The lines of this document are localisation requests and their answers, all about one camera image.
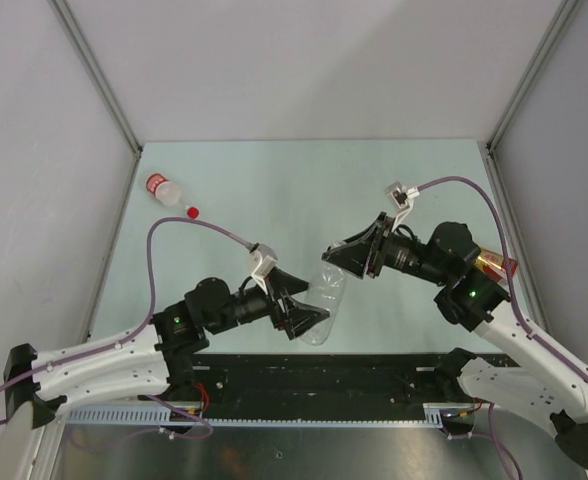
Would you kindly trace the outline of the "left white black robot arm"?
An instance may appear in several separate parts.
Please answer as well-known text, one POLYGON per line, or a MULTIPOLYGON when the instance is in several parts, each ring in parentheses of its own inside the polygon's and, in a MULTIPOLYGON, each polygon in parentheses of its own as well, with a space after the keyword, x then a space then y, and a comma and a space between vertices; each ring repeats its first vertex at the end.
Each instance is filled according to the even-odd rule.
POLYGON ((40 428, 85 405, 147 395, 184 399, 195 387, 192 356, 208 347, 209 336, 267 318, 294 340, 328 319, 328 310, 296 300, 307 288, 278 268, 264 286, 237 292, 210 277, 135 329, 60 350, 16 346, 3 375, 6 416, 29 404, 32 426, 40 428))

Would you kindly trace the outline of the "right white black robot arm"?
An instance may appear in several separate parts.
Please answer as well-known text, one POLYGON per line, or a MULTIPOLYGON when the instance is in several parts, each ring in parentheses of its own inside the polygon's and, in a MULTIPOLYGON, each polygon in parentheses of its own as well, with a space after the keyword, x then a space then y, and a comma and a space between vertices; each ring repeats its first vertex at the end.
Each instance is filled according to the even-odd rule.
POLYGON ((479 253, 463 223, 443 222, 422 243, 380 214, 322 259, 357 278, 375 278, 388 267, 439 286, 434 302, 445 320, 518 366, 501 373, 478 355, 455 349, 435 376, 437 393, 447 401, 466 394, 503 407, 551 435, 588 471, 588 364, 519 313, 515 297, 475 267, 479 253))

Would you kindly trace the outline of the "clear plastic water bottle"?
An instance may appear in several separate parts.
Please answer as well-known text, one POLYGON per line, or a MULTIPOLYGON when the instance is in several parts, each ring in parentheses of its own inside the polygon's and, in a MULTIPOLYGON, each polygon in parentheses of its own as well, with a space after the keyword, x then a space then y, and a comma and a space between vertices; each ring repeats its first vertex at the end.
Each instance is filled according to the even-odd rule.
POLYGON ((321 308, 329 317, 304 333, 301 341, 309 346, 321 346, 329 338, 347 285, 347 274, 340 268, 322 262, 305 297, 305 303, 321 308))

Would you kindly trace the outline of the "red label plastic bottle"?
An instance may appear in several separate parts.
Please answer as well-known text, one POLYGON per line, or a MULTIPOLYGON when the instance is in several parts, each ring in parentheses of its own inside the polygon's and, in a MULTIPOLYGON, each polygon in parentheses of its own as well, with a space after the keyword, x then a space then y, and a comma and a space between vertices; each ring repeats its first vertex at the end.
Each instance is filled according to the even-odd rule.
POLYGON ((181 187, 160 173, 153 173, 145 182, 146 190, 173 214, 197 219, 199 209, 189 203, 181 187))

